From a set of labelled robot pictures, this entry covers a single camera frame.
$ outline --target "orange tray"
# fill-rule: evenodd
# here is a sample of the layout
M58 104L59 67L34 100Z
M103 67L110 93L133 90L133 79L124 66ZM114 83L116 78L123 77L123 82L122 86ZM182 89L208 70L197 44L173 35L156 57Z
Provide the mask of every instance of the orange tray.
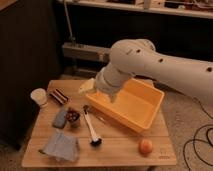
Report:
M114 103L108 95L86 94L89 103L118 122L140 133L149 129L164 97L164 93L136 79L127 81Z

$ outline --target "floor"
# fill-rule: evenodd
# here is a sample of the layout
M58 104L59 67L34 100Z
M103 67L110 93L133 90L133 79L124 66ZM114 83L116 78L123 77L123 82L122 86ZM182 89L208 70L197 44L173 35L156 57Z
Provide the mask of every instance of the floor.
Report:
M62 75L60 79L82 79L82 77L73 77L70 75ZM177 156L178 164L176 166L158 166L155 171L184 171L189 170L186 167L186 163L183 158L184 144L192 139L194 133L198 128L206 124L212 124L213 127L213 110L207 109L211 115L211 118L203 111L198 101L193 100L185 95L182 95L164 85L159 83L155 84L157 88L162 89L165 92L165 98L161 105L165 121L173 142L175 153ZM205 137L206 128L201 129L197 138L206 141ZM0 144L0 171L62 171L62 170L82 170L81 168L74 169L57 169L57 168L22 168L21 160L26 149L29 136L26 136L20 151L14 151L10 147ZM213 137L213 131L210 132L210 140ZM213 164L213 148L205 143L196 143L196 149L200 156L211 165ZM204 162L200 161L196 157L193 150L192 143L186 146L186 160L192 171L210 171L213 170L213 166L208 166ZM87 168L85 171L143 171L147 170L147 167L117 167L117 168Z

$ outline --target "wooden tabletop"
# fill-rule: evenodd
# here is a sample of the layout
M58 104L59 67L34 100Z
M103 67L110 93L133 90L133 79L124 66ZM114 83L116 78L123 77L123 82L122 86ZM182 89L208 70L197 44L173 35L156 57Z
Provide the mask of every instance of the wooden tabletop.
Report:
M78 93L79 86L85 80L52 80L48 92L56 88L70 98L65 107L73 107L83 114L82 107L88 104L84 95ZM105 167L105 166L152 166L175 165L177 163L168 130L160 110L149 130L138 134L121 125L100 111L92 109L91 121L102 138L99 147L90 145L90 134L84 117L81 116L80 127L71 129L67 123L63 129L66 135L73 135L79 141L79 159L76 162L56 162L55 159L41 154L48 139L55 133L56 128L51 126L60 106L48 99L48 105L39 112L24 158L23 167ZM142 137L153 142L153 152L144 157L138 152L138 142Z

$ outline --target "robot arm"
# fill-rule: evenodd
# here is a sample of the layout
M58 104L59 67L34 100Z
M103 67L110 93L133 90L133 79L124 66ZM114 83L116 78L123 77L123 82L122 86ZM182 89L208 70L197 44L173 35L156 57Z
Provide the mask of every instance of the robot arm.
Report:
M113 98L135 75L168 85L202 103L213 104L213 63L155 52L149 40L121 40L110 49L110 62L96 76L95 88Z

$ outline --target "paper cup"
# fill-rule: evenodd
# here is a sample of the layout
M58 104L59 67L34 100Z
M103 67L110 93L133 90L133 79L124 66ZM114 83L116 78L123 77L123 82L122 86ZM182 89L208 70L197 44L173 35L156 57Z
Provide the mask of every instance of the paper cup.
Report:
M34 100L41 108L47 105L47 93L44 89L38 88L31 92L30 97Z

